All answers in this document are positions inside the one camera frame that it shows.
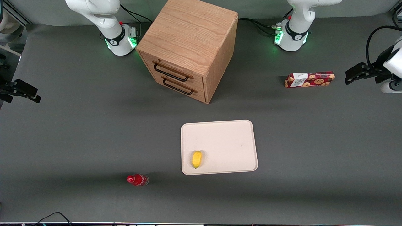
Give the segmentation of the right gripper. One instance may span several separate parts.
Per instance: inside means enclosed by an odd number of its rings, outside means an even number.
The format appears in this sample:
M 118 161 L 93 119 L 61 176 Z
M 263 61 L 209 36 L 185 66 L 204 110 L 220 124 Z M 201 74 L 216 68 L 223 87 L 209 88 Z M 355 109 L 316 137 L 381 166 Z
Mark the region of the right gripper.
M 7 81 L 4 78 L 0 78 L 0 98 L 4 102 L 11 103 L 13 96 L 18 94 L 25 96 L 35 103 L 40 103 L 41 96 L 37 95 L 38 89 L 34 86 L 26 83 L 23 80 L 16 79 L 15 81 Z

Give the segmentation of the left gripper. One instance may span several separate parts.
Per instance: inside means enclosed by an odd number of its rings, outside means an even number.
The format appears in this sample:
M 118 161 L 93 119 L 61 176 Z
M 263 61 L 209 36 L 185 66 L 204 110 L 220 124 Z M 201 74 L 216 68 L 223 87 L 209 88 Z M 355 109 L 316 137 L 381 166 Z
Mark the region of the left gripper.
M 376 83 L 384 82 L 388 79 L 401 82 L 402 78 L 402 38 L 379 54 L 374 62 L 374 70 L 370 69 L 365 63 L 361 62 L 346 70 L 345 84 L 349 85 L 361 79 L 375 77 Z

